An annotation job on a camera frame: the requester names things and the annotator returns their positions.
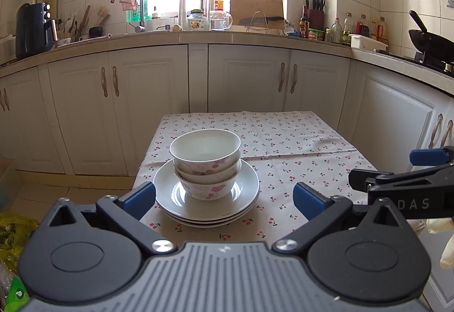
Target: floral bowl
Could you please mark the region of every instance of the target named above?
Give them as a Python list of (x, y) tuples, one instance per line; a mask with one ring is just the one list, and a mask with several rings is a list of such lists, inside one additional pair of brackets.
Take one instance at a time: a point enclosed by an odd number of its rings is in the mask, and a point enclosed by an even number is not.
[(224, 171), (240, 159), (241, 140), (222, 129), (191, 131), (170, 145), (175, 167), (191, 175), (210, 175)]

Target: bowl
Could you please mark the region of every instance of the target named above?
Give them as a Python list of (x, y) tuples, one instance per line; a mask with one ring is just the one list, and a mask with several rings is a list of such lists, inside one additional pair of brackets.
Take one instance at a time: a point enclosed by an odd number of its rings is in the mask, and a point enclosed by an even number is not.
[(184, 180), (188, 181), (189, 183), (194, 183), (194, 184), (215, 184), (215, 183), (221, 183), (225, 180), (228, 180), (235, 176), (238, 172), (241, 170), (241, 160), (236, 161), (232, 166), (228, 167), (224, 171), (217, 172), (216, 174), (210, 174), (210, 175), (191, 175), (187, 174), (184, 171), (178, 170), (175, 167), (175, 173), (177, 176), (180, 178), (183, 178)]
[(191, 131), (170, 144), (175, 167), (191, 175), (221, 172), (240, 159), (241, 140), (235, 133), (221, 129)]
[(221, 183), (216, 184), (195, 184), (188, 182), (183, 179), (176, 172), (176, 176), (180, 179), (181, 185), (185, 189), (186, 193), (190, 196), (200, 199), (203, 201), (213, 201), (224, 197), (226, 194), (230, 193), (235, 185), (235, 179), (238, 176), (239, 171), (232, 178), (225, 180)]

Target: tablecloth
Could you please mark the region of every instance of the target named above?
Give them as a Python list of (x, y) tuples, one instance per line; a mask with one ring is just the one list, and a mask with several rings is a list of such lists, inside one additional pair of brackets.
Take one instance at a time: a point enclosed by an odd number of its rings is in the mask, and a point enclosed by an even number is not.
[(174, 139), (202, 128), (226, 129), (241, 138), (241, 158), (256, 170), (260, 194), (254, 208), (239, 220), (206, 229), (175, 222), (155, 203), (141, 221), (178, 245), (186, 240), (274, 243), (307, 222), (293, 205), (293, 187), (299, 181), (326, 197), (341, 194), (353, 203), (367, 201), (365, 193), (350, 188), (348, 173), (373, 166), (313, 112), (299, 111), (164, 116), (134, 187), (152, 181), (157, 170), (172, 158), (169, 146)]

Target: plate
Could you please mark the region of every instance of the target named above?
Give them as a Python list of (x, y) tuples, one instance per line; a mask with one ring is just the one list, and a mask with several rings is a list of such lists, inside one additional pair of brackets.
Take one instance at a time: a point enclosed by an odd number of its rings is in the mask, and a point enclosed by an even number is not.
[(254, 203), (255, 203), (255, 201), (249, 207), (247, 207), (246, 209), (242, 210), (239, 214), (235, 215), (234, 217), (229, 217), (227, 220), (224, 220), (224, 221), (221, 221), (221, 222), (217, 222), (217, 223), (211, 223), (211, 224), (210, 223), (208, 223), (208, 224), (189, 223), (188, 221), (184, 221), (184, 220), (182, 220), (180, 218), (172, 216), (171, 214), (169, 214), (165, 210), (164, 210), (164, 212), (173, 221), (176, 221), (177, 223), (180, 223), (182, 225), (186, 225), (186, 226), (190, 226), (190, 227), (198, 227), (198, 228), (201, 228), (201, 229), (208, 229), (208, 228), (211, 228), (211, 227), (218, 227), (218, 226), (228, 225), (228, 224), (230, 224), (230, 223), (232, 223), (234, 221), (237, 221), (238, 219), (243, 217), (245, 214), (247, 214), (253, 208)]
[(173, 162), (167, 161), (153, 179), (156, 201), (168, 213), (192, 221), (221, 221), (246, 209), (259, 193), (255, 170), (241, 160), (241, 170), (230, 194), (214, 201), (201, 201), (186, 193), (175, 174)]

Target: wok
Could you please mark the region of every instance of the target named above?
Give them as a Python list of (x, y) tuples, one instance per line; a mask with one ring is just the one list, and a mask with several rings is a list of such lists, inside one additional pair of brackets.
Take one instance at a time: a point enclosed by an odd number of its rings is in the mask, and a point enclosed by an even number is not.
[(421, 30), (411, 29), (408, 31), (413, 45), (422, 53), (426, 53), (435, 59), (450, 63), (454, 61), (454, 43), (449, 39), (427, 31), (418, 14), (410, 10), (410, 16)]

